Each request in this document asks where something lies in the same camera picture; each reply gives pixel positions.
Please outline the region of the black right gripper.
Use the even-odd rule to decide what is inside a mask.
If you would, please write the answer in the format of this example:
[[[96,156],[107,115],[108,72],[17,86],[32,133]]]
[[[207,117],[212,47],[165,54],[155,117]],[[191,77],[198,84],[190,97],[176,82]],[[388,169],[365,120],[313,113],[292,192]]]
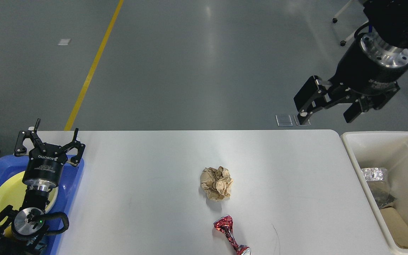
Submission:
[[[377,33],[359,34],[330,81],[312,75],[294,96],[297,124],[306,125],[313,114],[340,103],[351,103],[343,113],[346,123],[380,110],[400,90],[397,81],[407,70],[408,49],[388,45]]]

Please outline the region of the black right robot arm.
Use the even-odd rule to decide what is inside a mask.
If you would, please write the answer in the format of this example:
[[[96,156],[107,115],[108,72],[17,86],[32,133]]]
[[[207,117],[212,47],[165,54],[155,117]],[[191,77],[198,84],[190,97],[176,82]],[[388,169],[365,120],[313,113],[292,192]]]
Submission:
[[[294,96],[296,120],[341,103],[347,123],[370,109],[382,109],[400,90],[398,79],[408,70],[408,0],[363,0],[368,21],[353,34],[354,42],[327,81],[313,75]]]

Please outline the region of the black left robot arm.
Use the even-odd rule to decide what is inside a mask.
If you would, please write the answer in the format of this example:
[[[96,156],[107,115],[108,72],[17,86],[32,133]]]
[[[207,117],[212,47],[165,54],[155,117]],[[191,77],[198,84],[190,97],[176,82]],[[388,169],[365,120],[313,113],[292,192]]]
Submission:
[[[66,164],[77,167],[86,145],[78,141],[78,129],[71,142],[55,145],[38,136],[40,118],[32,130],[18,133],[13,155],[28,156],[22,183],[26,186],[18,210],[7,205],[0,212],[0,255],[40,255],[44,237],[56,236],[69,228],[65,212],[46,212],[49,195],[60,185]]]

